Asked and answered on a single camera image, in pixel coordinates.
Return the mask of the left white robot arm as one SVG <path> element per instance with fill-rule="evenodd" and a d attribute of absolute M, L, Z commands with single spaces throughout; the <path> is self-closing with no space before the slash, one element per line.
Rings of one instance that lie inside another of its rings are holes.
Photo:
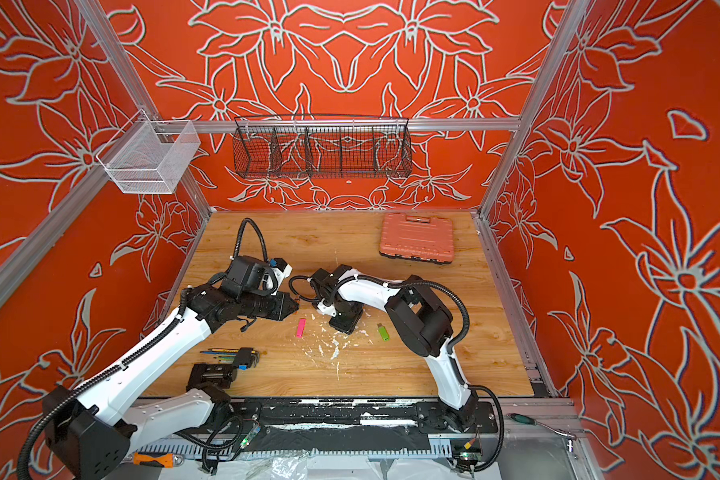
<path fill-rule="evenodd" d="M 227 425 L 234 416 L 231 398 L 209 382 L 141 407 L 134 402 L 226 323 L 282 321 L 295 313 L 297 302 L 279 289 L 291 271 L 280 257 L 256 259 L 235 252 L 226 270 L 185 288 L 178 307 L 136 346 L 76 388 L 58 387 L 43 399 L 43 416 L 20 449 L 17 477 L 30 478 L 39 439 L 76 478 L 102 479 L 149 443 L 189 429 Z"/>

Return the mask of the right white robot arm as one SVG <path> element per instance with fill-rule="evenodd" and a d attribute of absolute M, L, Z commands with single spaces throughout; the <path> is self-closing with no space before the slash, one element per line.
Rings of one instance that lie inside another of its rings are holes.
<path fill-rule="evenodd" d="M 354 331 L 366 307 L 385 312 L 403 344 L 427 364 L 437 387 L 438 422 L 459 432 L 476 425 L 481 388 L 467 381 L 456 352 L 469 332 L 470 316 L 453 291 L 416 275 L 387 280 L 349 265 L 296 275 L 288 285 L 345 334 Z"/>

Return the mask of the pink usb drive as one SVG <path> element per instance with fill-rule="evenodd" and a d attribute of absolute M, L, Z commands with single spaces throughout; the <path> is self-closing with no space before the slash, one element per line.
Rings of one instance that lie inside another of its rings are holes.
<path fill-rule="evenodd" d="M 296 330 L 297 338 L 302 338 L 304 336 L 305 328 L 306 328 L 306 319 L 300 318 L 299 322 L 298 322 L 297 330 Z"/>

